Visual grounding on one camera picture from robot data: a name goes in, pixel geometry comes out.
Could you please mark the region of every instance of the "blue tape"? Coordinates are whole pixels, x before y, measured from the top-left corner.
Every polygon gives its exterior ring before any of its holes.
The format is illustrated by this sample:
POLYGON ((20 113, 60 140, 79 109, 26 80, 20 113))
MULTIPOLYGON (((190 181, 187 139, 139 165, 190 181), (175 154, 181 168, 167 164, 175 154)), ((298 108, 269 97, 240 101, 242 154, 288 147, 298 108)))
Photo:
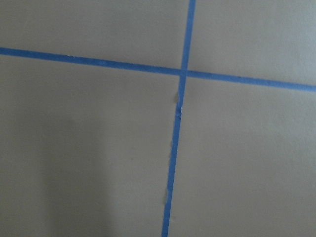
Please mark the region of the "blue tape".
POLYGON ((142 64, 133 64, 133 63, 122 63, 110 60, 102 60, 102 59, 94 59, 94 58, 84 58, 84 57, 76 57, 62 54, 53 54, 53 53, 42 53, 36 51, 28 51, 28 50, 20 50, 13 48, 2 48, 0 47, 0 54, 9 55, 9 56, 17 56, 17 57, 25 57, 25 58, 36 58, 57 62, 66 62, 66 63, 76 63, 76 64, 85 64, 99 67, 109 67, 109 68, 119 68, 126 70, 134 70, 134 71, 142 71, 149 73, 161 73, 168 75, 180 75, 181 70, 174 68, 165 68, 165 67, 157 67, 150 65, 142 65, 142 64))
POLYGON ((286 89, 292 89, 292 90, 304 90, 304 91, 316 92, 315 85, 282 82, 282 81, 277 81, 277 80, 247 78, 247 77, 239 77, 239 76, 231 76, 231 75, 223 75, 223 74, 203 73, 203 72, 196 72, 196 71, 188 71, 187 76, 193 77, 193 78, 201 78, 201 79, 222 80, 222 81, 229 81, 229 82, 236 82, 236 83, 243 83, 243 84, 262 85, 262 86, 286 88, 286 89))
POLYGON ((168 232, 169 232, 174 175, 175 175, 175 168, 176 168, 176 161, 177 161, 182 105, 183 105, 184 92, 185 92, 185 86, 186 86, 186 77, 187 77, 187 71, 188 71, 195 4, 196 4, 195 0, 190 0, 189 8, 188 8, 186 33, 185 33, 184 46, 183 46, 182 62, 181 62, 181 73, 180 73, 180 80, 179 80, 179 87, 178 87, 178 103, 176 105, 176 112, 175 112, 175 118, 174 118, 171 157, 170 157, 168 182, 167 182, 167 200, 164 206, 162 232, 161 232, 162 237, 168 237, 168 232))

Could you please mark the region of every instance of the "vertical blue line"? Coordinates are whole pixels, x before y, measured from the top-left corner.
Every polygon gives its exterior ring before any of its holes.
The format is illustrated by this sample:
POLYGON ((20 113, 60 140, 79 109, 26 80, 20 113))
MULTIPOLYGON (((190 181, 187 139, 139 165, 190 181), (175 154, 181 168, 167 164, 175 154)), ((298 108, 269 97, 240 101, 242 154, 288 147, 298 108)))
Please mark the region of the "vertical blue line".
POLYGON ((179 143, 179 135, 180 135, 182 105, 183 105, 187 71, 188 71, 188 63, 189 63, 195 4, 196 4, 196 0, 190 0, 189 8, 188 8, 186 33, 185 33, 185 38, 184 38, 183 54, 182 54, 180 80, 179 80, 179 86, 178 86, 178 102, 177 102, 175 118, 174 118, 172 148, 171 148, 171 157, 170 157, 168 183, 167 183, 167 200, 164 206, 164 217, 163 217, 162 232, 161 232, 162 237, 168 237, 168 232, 169 232, 173 183, 174 183, 174 175, 175 175, 178 143, 179 143))

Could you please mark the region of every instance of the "gray surface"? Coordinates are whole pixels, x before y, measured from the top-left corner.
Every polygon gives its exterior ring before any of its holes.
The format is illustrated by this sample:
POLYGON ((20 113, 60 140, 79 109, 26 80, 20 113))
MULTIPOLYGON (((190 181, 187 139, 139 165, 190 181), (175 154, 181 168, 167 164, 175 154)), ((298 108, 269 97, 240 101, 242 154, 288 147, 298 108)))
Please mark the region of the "gray surface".
POLYGON ((190 70, 316 84, 314 0, 197 0, 190 70))
POLYGON ((177 77, 0 57, 0 236, 160 236, 177 77))
POLYGON ((188 0, 2 0, 0 46, 180 68, 188 0))
POLYGON ((316 236, 315 104, 188 79, 169 236, 316 236))

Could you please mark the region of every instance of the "blue grout line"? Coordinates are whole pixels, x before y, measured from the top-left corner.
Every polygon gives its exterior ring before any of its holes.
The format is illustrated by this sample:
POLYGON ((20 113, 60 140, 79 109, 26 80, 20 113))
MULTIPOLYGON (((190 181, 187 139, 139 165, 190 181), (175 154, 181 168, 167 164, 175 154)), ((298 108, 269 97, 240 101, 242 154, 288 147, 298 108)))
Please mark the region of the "blue grout line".
POLYGON ((179 144, 182 105, 183 105, 183 99, 184 99, 184 93, 185 93, 185 87, 186 87, 186 78, 187 78, 189 55, 190 55, 195 4, 196 4, 195 0, 190 0, 189 7, 188 7, 186 33, 185 33, 185 38, 184 38, 184 46, 183 46, 183 54, 182 54, 182 62, 181 62, 181 73, 179 75, 180 79, 179 79, 179 87, 178 87, 178 102, 176 105, 173 135, 172 135, 171 157, 170 157, 168 182, 167 182, 167 200, 164 206, 163 223, 162 223, 162 231, 161 231, 162 237, 168 237, 168 233, 169 233, 173 184, 174 184, 174 176, 175 176, 175 168, 176 168, 177 152, 178 152, 178 144, 179 144))
MULTIPOLYGON (((108 68, 118 68, 118 69, 124 69, 124 70, 133 70, 133 71, 159 73, 159 74, 176 75, 176 76, 180 76, 181 72, 186 71, 182 69, 184 66, 184 62, 182 62, 181 69, 176 69, 176 68, 143 65, 143 64, 123 63, 123 62, 95 59, 95 58, 69 56, 69 55, 63 55, 63 54, 43 53, 43 52, 37 52, 37 51, 28 51, 28 50, 4 48, 4 47, 0 47, 0 55, 34 58, 34 59, 42 59, 42 60, 49 60, 49 61, 56 61, 56 62, 84 64, 84 65, 108 67, 108 68)), ((278 87, 278 88, 285 88, 285 89, 291 89, 291 90, 316 92, 316 85, 284 82, 284 81, 278 81, 278 80, 240 77, 240 76, 206 73, 206 72, 198 72, 198 71, 187 71, 187 76, 192 77, 192 78, 199 78, 199 79, 222 80, 222 81, 229 81, 229 82, 235 82, 235 83, 253 84, 253 85, 259 85, 259 86, 270 86, 270 87, 278 87)))
POLYGON ((222 80, 222 81, 229 81, 229 82, 236 82, 236 83, 243 83, 243 84, 252 84, 252 85, 286 88, 286 89, 292 89, 292 90, 316 92, 316 85, 282 82, 282 81, 277 81, 277 80, 247 78, 247 77, 238 77, 238 76, 215 74, 215 73, 203 73, 203 72, 196 72, 196 71, 188 71, 187 76, 193 77, 193 78, 201 78, 201 79, 222 80))
POLYGON ((9 55, 9 56, 17 56, 17 57, 25 57, 25 58, 36 58, 36 59, 43 59, 43 60, 50 60, 50 61, 57 61, 57 62, 76 63, 76 64, 85 64, 85 65, 93 65, 93 66, 108 67, 108 68, 118 68, 118 69, 150 72, 150 73, 161 73, 161 74, 168 74, 168 75, 180 74, 180 70, 174 69, 174 68, 165 68, 165 67, 157 67, 157 66, 150 66, 150 65, 133 64, 133 63, 123 63, 123 62, 103 60, 103 59, 76 57, 76 56, 53 54, 53 53, 43 53, 43 52, 28 51, 28 50, 13 49, 13 48, 0 47, 0 54, 9 55))

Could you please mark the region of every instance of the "horizontal blue line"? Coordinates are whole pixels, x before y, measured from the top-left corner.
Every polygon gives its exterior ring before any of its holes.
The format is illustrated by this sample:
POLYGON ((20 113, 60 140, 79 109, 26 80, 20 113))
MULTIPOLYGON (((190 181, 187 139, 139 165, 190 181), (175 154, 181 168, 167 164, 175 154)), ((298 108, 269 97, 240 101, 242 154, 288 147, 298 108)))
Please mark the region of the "horizontal blue line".
POLYGON ((222 80, 222 81, 229 81, 229 82, 236 82, 236 83, 243 83, 243 84, 262 85, 262 86, 286 88, 286 89, 292 89, 292 90, 316 92, 316 85, 282 82, 282 81, 277 81, 277 80, 247 78, 247 77, 239 77, 239 76, 223 75, 223 74, 215 74, 215 73, 204 73, 204 72, 197 72, 197 71, 188 71, 187 76, 192 77, 192 78, 222 80))
POLYGON ((76 63, 76 64, 85 64, 99 67, 108 67, 108 68, 119 68, 126 70, 134 70, 134 71, 142 71, 142 72, 150 72, 150 73, 161 73, 168 75, 180 75, 179 69, 174 68, 165 68, 165 67, 157 67, 150 65, 142 65, 142 64, 133 64, 133 63, 123 63, 116 62, 110 60, 103 59, 94 59, 94 58, 85 58, 85 57, 76 57, 62 54, 54 54, 54 53, 43 53, 36 51, 28 51, 21 49, 13 49, 13 48, 3 48, 0 47, 0 54, 2 55, 10 55, 17 57, 25 57, 25 58, 36 58, 57 62, 66 62, 66 63, 76 63))

